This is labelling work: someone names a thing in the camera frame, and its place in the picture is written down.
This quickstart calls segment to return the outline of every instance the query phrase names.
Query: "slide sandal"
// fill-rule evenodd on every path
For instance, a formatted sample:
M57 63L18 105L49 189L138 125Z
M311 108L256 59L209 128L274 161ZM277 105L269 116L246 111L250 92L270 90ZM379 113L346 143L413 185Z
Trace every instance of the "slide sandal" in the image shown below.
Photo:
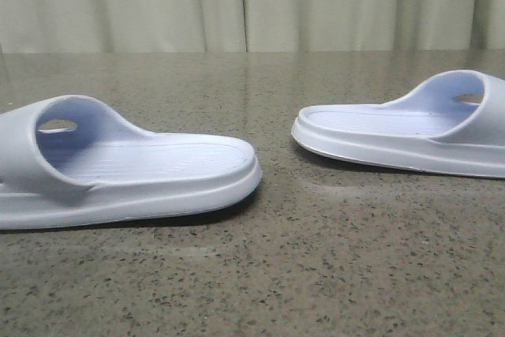
M473 94L480 103L462 99ZM505 81L455 70L384 104L306 107L292 135L311 152L354 163L505 178Z
M73 127L43 129L54 120ZM148 132L82 95L0 114L0 135L0 229L208 212L247 197L261 178L243 140Z

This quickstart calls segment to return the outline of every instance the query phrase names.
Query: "white slide sandal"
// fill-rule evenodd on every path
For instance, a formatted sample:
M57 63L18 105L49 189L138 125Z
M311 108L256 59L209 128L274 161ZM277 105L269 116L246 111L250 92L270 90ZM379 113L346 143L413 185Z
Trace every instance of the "white slide sandal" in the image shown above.
M306 107L292 135L311 152L353 163L505 178L505 81L455 70L384 104Z
M41 129L53 120L75 128ZM261 179L243 140L149 132L82 95L0 114L0 136L4 230L209 212L244 199Z

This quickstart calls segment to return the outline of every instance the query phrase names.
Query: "granite countertop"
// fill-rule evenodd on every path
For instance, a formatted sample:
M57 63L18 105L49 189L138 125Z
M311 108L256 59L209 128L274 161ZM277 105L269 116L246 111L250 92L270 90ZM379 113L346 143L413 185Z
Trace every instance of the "granite countertop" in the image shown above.
M0 55L1 112L91 95L146 129L244 138L264 169L251 197L207 215L0 232L0 335L505 335L504 181L342 163L290 137L301 107L382 103L449 69L505 77L503 62Z

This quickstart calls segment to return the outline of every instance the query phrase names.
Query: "white curtain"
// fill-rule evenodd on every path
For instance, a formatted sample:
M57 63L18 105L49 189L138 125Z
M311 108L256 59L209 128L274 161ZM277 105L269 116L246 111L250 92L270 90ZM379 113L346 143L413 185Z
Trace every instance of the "white curtain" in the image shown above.
M0 0L4 53L505 48L505 0Z

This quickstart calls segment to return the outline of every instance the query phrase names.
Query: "speckled granite surface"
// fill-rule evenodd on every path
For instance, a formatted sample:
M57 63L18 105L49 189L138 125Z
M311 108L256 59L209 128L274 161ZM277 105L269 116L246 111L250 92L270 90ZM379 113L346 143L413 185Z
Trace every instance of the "speckled granite surface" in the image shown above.
M505 77L504 51L0 59L2 112L92 95L147 129L245 138L264 169L214 214L0 233L0 335L505 335L505 181L290 138L303 106L382 103L448 69Z

